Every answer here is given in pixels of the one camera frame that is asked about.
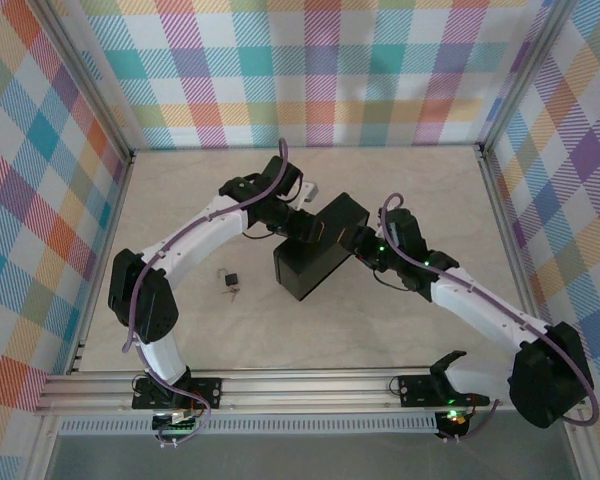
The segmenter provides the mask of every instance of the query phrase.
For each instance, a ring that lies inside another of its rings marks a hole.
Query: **black box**
[[[369,212],[347,193],[341,193],[316,218],[324,223],[318,243],[287,239],[273,251],[276,280],[302,300],[349,257],[338,244],[345,227],[366,225]]]

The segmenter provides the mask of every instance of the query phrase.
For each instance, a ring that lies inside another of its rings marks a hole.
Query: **enclosure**
[[[138,451],[216,477],[293,477],[316,448],[339,459],[311,467],[330,478],[408,465],[417,478],[600,478],[600,419],[534,430],[508,401],[480,438],[414,446],[433,413],[401,409],[393,378],[453,350],[504,354],[355,258],[299,302],[276,281],[280,236],[237,236],[179,285],[181,356],[224,379],[224,407],[194,456],[192,444],[151,449],[146,417],[126,412],[142,364],[121,353],[126,329],[107,306],[113,258],[262,171],[279,137],[318,185],[306,210],[347,192],[376,228],[402,193],[430,248],[517,308],[574,326],[600,402],[600,0],[5,0],[0,479],[127,478]],[[239,292],[226,294],[223,269]],[[231,419],[353,414],[412,423],[222,435]],[[343,465],[356,451],[375,463]],[[230,460],[204,463],[215,455]]]

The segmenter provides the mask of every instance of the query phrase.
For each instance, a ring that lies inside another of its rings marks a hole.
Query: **colorful checkered pattern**
[[[89,291],[123,162],[25,0],[0,1],[0,479],[36,434]]]
[[[146,144],[170,149],[474,143],[554,1],[80,3],[89,57]]]
[[[93,56],[91,55],[91,52],[87,48],[87,43],[85,42],[83,35],[80,33],[80,28],[76,22],[76,19],[69,15],[69,10],[67,9],[65,0],[51,0],[51,5],[55,8],[56,13],[62,21],[63,27],[71,38],[74,47],[82,55],[84,64],[89,70],[89,73],[91,73],[92,80],[98,87],[104,102],[109,107],[110,112],[113,114],[113,117],[118,123],[118,127],[125,136],[127,143],[129,145],[133,145],[134,136],[131,131],[131,126],[127,123],[127,120],[122,114],[111,88],[109,88],[109,85],[102,75],[101,70],[98,68]]]
[[[600,0],[579,2],[496,155],[542,314],[577,326],[600,399]]]

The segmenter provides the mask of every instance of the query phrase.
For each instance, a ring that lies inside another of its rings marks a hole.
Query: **beige table surface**
[[[261,171],[272,150],[139,154],[116,231],[113,254],[152,245],[204,208],[228,179]],[[316,181],[319,211],[346,191],[370,212],[401,192],[429,248],[456,258],[480,283],[519,304],[489,199],[470,147],[291,149],[290,161]],[[255,226],[251,234],[266,233]],[[429,365],[454,349],[500,356],[478,332],[417,294],[375,282],[350,258],[298,302],[274,275],[281,237],[230,240],[191,271],[176,291],[175,327],[193,369],[243,367],[340,368]],[[138,369],[122,354],[126,330],[106,304],[111,261],[80,364],[83,371]],[[240,279],[231,302],[217,270]],[[398,284],[395,275],[383,279]]]

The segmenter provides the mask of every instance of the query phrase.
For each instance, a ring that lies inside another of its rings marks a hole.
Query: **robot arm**
[[[593,382],[573,327],[564,322],[552,326],[519,311],[479,285],[456,260],[429,250],[409,210],[397,208],[384,215],[387,232],[370,227],[345,229],[340,244],[373,270],[395,271],[407,290],[453,312],[509,357],[503,366],[484,365],[464,357],[465,352],[454,352],[437,362],[431,375],[441,401],[446,403],[459,392],[508,397],[525,419],[546,428],[587,397]],[[390,236],[393,245],[385,236]]]
[[[302,172],[289,163],[271,194],[240,208],[270,187],[282,166],[282,159],[273,157],[263,173],[230,180],[204,210],[169,237],[140,254],[125,249],[116,255],[108,304],[124,326],[130,323],[134,285],[147,267],[145,260],[152,262],[139,289],[134,332],[149,367],[167,384],[175,385],[188,376],[172,332],[178,319],[173,291],[193,267],[256,222],[279,235],[308,243],[319,241],[324,225],[300,208],[313,199],[317,187],[304,182]],[[297,194],[285,200],[292,190]],[[226,213],[213,216],[214,212]],[[170,242],[172,247],[165,248]]]

